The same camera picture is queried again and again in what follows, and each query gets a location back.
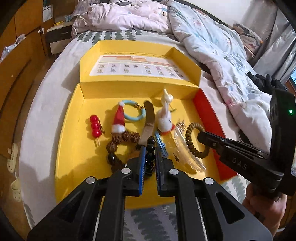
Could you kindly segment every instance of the black bead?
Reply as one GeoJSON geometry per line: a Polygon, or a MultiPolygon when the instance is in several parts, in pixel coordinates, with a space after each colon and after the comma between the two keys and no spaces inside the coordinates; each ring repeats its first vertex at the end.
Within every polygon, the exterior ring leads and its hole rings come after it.
{"type": "Polygon", "coordinates": [[[107,162],[110,165],[114,165],[116,162],[118,162],[119,159],[114,153],[109,153],[107,156],[107,162]]]}
{"type": "Polygon", "coordinates": [[[147,144],[153,144],[153,145],[155,145],[155,143],[156,143],[156,140],[155,140],[154,137],[149,137],[149,138],[147,139],[147,144]]]}
{"type": "Polygon", "coordinates": [[[145,163],[146,168],[152,169],[154,167],[154,163],[152,161],[147,161],[145,163]]]}
{"type": "Polygon", "coordinates": [[[152,172],[149,172],[149,173],[148,173],[148,172],[145,172],[145,178],[149,178],[149,177],[151,177],[152,174],[153,174],[152,172]]]}
{"type": "Polygon", "coordinates": [[[152,173],[153,173],[153,169],[148,169],[148,168],[145,169],[145,176],[146,174],[152,175],[152,173]]]}
{"type": "Polygon", "coordinates": [[[153,153],[153,152],[155,151],[155,146],[154,146],[153,144],[148,144],[148,145],[146,146],[146,151],[147,151],[148,153],[153,153]]]}
{"type": "Polygon", "coordinates": [[[153,161],[155,159],[154,153],[147,153],[145,156],[147,161],[153,161]]]}

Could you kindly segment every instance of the human hand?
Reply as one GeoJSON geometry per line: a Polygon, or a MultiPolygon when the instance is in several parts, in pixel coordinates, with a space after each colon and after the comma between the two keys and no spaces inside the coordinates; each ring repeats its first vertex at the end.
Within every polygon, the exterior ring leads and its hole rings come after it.
{"type": "Polygon", "coordinates": [[[264,197],[262,195],[254,195],[253,184],[249,184],[246,188],[246,198],[243,205],[254,215],[256,212],[264,216],[263,225],[269,229],[272,236],[276,234],[281,219],[286,210],[287,196],[281,194],[277,201],[264,197]]]}

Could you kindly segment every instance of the wooden skewer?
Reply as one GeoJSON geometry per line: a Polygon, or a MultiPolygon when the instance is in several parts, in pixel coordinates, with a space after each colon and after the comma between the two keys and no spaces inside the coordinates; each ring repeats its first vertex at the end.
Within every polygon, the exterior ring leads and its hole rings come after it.
{"type": "Polygon", "coordinates": [[[97,146],[97,147],[101,146],[101,144],[100,144],[100,141],[99,141],[99,138],[98,138],[98,137],[95,139],[95,142],[96,142],[96,146],[97,146]]]}
{"type": "Polygon", "coordinates": [[[172,110],[171,110],[171,113],[177,110],[177,109],[173,109],[172,106],[171,106],[170,104],[169,104],[169,106],[170,106],[171,109],[172,109],[172,110]]]}

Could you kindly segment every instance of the wooden floor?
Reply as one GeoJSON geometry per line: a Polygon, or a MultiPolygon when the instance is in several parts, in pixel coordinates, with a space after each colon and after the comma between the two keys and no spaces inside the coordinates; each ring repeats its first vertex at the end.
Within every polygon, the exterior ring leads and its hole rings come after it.
{"type": "MultiPolygon", "coordinates": [[[[38,90],[39,85],[41,84],[44,76],[51,67],[55,60],[55,57],[47,58],[44,66],[41,68],[40,72],[37,74],[34,79],[33,85],[28,92],[28,95],[24,101],[20,116],[17,121],[17,126],[15,130],[14,143],[18,145],[20,150],[20,144],[22,140],[22,133],[25,127],[26,119],[34,99],[34,96],[38,90]]],[[[18,175],[18,161],[19,153],[17,156],[16,163],[16,173],[18,175]]],[[[12,197],[12,191],[10,189],[10,184],[15,180],[14,174],[8,172],[7,170],[7,159],[0,155],[0,205],[13,225],[16,231],[24,238],[27,238],[27,235],[30,231],[30,227],[25,215],[24,207],[22,202],[16,202],[12,197]]]]}

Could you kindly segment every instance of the white figurine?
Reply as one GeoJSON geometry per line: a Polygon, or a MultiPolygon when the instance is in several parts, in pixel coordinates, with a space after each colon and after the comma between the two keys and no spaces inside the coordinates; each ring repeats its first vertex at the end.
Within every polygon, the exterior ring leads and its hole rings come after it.
{"type": "Polygon", "coordinates": [[[172,115],[168,110],[168,105],[167,102],[164,102],[163,107],[156,113],[157,127],[161,134],[166,134],[175,128],[171,121],[172,115]]]}
{"type": "Polygon", "coordinates": [[[161,97],[161,103],[164,106],[164,103],[167,102],[170,104],[173,101],[174,97],[170,94],[168,94],[166,89],[163,89],[163,95],[161,97]]]}

